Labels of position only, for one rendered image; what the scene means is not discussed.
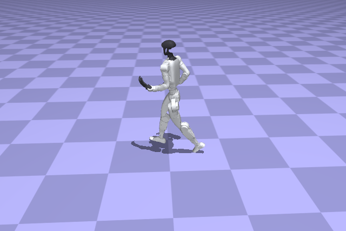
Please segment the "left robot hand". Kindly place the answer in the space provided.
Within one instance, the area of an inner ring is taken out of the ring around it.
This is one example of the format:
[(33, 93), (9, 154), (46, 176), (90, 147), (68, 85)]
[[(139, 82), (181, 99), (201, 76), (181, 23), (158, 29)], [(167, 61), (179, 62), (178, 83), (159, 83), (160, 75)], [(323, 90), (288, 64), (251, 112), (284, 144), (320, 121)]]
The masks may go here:
[(142, 78), (141, 78), (141, 76), (139, 77), (139, 82), (140, 82), (140, 84), (143, 86), (143, 87), (145, 87), (146, 88), (146, 90), (149, 88), (149, 89), (151, 89), (152, 88), (152, 86), (150, 86), (149, 84), (147, 85), (146, 83), (144, 83), (143, 82), (143, 80), (142, 80)]

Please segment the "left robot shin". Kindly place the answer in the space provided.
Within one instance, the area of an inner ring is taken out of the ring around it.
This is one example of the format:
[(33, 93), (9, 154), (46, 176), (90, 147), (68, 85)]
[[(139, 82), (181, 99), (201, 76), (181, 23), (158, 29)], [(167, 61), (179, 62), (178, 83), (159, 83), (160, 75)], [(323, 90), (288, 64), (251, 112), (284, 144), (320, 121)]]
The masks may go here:
[(180, 131), (188, 140), (190, 140), (195, 145), (195, 147), (199, 146), (198, 144), (199, 142), (196, 140), (195, 135), (191, 128), (188, 129), (187, 126), (181, 126)]

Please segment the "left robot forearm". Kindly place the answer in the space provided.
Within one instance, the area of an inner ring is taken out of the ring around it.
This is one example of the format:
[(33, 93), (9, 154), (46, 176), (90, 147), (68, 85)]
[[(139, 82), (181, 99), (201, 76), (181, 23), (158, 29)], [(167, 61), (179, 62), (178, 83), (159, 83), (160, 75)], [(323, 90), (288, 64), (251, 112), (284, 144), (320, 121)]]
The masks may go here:
[(167, 88), (167, 85), (166, 84), (159, 84), (159, 85), (156, 85), (156, 86), (152, 86), (151, 89), (148, 88), (148, 91), (151, 92), (157, 92), (157, 91), (163, 91)]

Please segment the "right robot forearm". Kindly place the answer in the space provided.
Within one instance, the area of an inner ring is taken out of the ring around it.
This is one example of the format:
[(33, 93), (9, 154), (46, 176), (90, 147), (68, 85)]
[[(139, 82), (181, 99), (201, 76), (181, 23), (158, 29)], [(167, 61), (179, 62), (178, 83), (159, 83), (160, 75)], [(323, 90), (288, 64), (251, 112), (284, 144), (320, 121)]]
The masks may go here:
[(179, 84), (182, 84), (188, 77), (183, 77), (183, 75), (179, 79)]

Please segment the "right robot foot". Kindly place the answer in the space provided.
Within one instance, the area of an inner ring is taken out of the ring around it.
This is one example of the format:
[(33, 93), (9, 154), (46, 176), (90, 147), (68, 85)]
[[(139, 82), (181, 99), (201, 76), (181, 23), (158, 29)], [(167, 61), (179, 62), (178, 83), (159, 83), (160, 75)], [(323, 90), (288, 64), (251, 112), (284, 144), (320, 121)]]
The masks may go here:
[(166, 143), (166, 139), (164, 137), (161, 139), (159, 136), (150, 136), (149, 139), (156, 142)]

